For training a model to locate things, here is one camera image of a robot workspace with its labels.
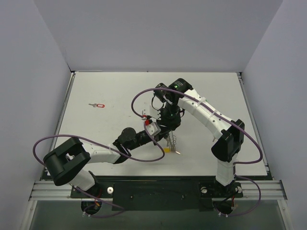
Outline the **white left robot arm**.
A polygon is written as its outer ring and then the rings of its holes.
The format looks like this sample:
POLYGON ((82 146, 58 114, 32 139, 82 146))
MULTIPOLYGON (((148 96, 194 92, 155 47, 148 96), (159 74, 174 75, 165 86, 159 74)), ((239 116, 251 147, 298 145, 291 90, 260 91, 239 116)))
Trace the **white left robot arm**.
POLYGON ((135 160, 131 150, 149 142, 157 144, 171 130, 165 126, 148 125, 143 131, 125 128, 112 145, 106 146, 79 136, 68 135, 67 140, 43 158, 56 186, 71 184, 87 197, 97 195, 99 186, 94 174, 84 169, 91 163, 120 164, 135 160))

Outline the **steel keyring disc with rings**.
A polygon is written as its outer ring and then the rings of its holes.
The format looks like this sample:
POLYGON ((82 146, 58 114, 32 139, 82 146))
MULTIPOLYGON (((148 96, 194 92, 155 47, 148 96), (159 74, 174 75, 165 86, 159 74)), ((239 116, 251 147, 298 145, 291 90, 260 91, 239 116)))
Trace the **steel keyring disc with rings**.
POLYGON ((167 146, 176 151, 177 138, 167 138, 167 146))

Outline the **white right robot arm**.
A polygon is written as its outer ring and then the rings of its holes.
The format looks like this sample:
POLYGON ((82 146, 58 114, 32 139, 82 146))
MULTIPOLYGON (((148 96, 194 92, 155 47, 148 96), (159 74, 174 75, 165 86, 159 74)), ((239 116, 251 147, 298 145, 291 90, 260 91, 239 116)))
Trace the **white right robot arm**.
POLYGON ((154 91, 165 108, 161 113, 164 120, 166 113, 179 113, 182 109, 190 113, 200 121, 213 134, 217 142, 212 146, 211 151, 217 159, 217 173, 214 184, 215 192, 220 196, 227 195, 231 184, 235 181, 235 166, 237 154, 244 141, 242 130, 245 124, 240 119, 237 121, 222 115, 211 106, 205 97, 201 97, 187 81, 182 78, 166 86, 159 83, 154 91))

